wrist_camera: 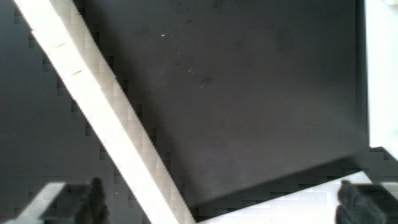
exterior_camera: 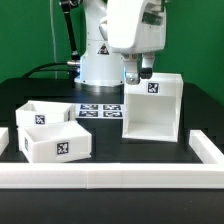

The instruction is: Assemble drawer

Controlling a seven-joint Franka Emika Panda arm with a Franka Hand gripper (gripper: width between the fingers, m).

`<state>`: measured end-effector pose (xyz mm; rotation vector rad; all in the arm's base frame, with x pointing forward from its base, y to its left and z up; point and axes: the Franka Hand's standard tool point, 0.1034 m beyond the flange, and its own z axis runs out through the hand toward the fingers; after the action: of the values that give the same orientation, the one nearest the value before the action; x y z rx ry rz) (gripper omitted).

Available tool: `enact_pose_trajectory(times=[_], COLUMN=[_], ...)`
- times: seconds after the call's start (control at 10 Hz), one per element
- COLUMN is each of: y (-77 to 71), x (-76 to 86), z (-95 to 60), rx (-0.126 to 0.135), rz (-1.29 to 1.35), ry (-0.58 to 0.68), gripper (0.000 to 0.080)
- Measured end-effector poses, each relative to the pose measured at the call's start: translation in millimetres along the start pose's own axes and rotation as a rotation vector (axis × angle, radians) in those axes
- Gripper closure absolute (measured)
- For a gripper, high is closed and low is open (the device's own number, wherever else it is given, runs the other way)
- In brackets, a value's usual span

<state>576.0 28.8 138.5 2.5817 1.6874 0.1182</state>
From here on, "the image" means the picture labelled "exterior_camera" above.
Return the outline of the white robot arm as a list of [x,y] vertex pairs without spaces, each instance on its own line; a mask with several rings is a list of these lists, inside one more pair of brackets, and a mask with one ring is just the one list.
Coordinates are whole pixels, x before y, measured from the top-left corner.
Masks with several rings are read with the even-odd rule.
[[165,46],[166,0],[84,0],[86,50],[75,83],[94,91],[136,85]]

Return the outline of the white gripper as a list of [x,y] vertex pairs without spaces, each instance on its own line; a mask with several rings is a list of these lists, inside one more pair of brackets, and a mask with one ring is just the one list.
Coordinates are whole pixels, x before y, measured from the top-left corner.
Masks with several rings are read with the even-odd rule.
[[[166,40],[166,0],[108,0],[106,16],[100,19],[100,32],[113,53],[142,54],[140,77],[150,79],[155,52]],[[136,61],[124,62],[129,85],[140,82]]]

